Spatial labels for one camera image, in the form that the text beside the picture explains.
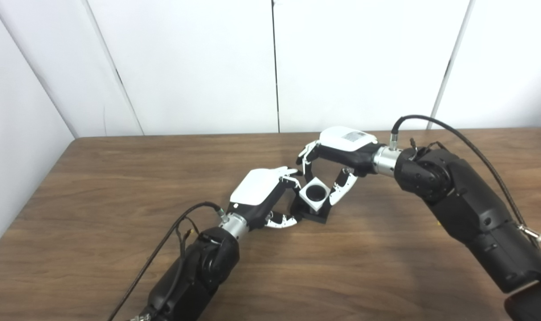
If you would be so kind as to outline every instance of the wooden table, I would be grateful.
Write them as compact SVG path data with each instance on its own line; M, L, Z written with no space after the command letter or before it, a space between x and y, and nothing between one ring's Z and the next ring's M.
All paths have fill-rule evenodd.
M541 231L541 128L465 130ZM387 141L387 132L373 132ZM466 146L440 140L499 191ZM0 241L0 321L105 320L142 264L187 207L226 207L250 169L294 166L317 134L138 136L74 141ZM330 185L340 166L317 162ZM276 206L286 211L289 193ZM193 219L216 224L211 210ZM117 320L140 312L179 255L160 252ZM241 242L241 260L203 313L207 321L508 320L502 294L416 196L388 177L361 179L327 224L264 229Z

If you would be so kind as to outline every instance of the black base block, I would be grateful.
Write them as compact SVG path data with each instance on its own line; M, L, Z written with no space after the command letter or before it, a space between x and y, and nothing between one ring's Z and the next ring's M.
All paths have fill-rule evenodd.
M300 215L303 218L326 224L328 214L330 214L331 206L323 206L318 212L311 209L311 207L297 195L291 205L291 215Z

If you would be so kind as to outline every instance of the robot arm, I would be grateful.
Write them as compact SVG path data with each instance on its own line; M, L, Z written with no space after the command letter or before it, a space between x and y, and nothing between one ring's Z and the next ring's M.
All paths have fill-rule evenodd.
M357 144L358 138L347 143L348 135L368 137L368 142ZM541 253L523 232L539 242L541 234L516 224L502 200L465 160L444 148L401 150L386 146L374 136L349 128L330 128L312 144L299 157L305 164L305 176L311 170L307 163L321 157L355 169L360 177L368 173L393 177L402 190L424 201L501 291L520 290L505 301L512 319L541 321Z
M289 227L295 217L273 213L286 189L299 189L299 171L286 166L248 173L230 197L221 223L201 232L150 292L148 305L133 321L194 321L239 260L238 242L265 226Z

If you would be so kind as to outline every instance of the cable connector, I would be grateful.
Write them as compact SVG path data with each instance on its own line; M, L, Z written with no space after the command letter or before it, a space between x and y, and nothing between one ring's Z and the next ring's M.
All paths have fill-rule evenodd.
M389 150L396 150L397 149L397 138L398 134L393 134L389 136Z
M541 243L541 233L536 232L533 229L524 225L519 225L518 229L521 230L524 234L535 238L538 242Z
M130 321L151 321L152 316L148 313L146 315L136 315Z
M225 211L223 209L219 209L219 211L217 211L217 214L219 215L223 223L229 222L229 217L225 214Z

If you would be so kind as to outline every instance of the white wall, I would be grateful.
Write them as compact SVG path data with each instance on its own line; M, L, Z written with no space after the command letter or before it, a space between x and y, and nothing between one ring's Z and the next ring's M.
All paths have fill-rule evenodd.
M276 0L281 132L431 114L468 0ZM404 128L425 128L407 122Z
M0 21L0 237L72 139Z
M83 4L0 0L0 16L75 136L141 135L105 43Z
M458 128L541 126L541 0L476 1L436 117Z
M269 0L89 0L146 134L277 132Z

